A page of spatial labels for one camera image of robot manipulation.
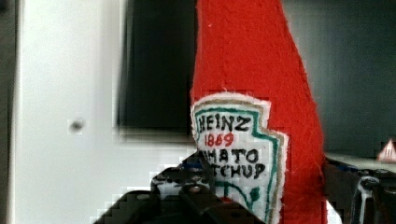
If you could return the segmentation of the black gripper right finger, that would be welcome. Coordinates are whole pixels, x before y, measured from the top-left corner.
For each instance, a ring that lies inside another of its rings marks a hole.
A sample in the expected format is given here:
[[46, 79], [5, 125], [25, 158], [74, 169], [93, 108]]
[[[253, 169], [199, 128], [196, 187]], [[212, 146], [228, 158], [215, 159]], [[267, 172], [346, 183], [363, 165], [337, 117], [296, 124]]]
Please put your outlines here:
[[396, 178], [385, 169], [360, 169], [327, 159], [326, 199], [343, 224], [396, 224]]

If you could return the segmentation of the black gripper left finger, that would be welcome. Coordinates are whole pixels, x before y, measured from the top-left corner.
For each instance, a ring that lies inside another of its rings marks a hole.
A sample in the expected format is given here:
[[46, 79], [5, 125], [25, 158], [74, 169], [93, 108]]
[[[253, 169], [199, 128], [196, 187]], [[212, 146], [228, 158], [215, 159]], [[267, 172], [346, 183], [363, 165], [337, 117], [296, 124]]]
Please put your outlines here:
[[125, 193], [94, 224], [264, 224], [215, 194], [209, 163], [196, 152], [155, 175], [149, 190]]

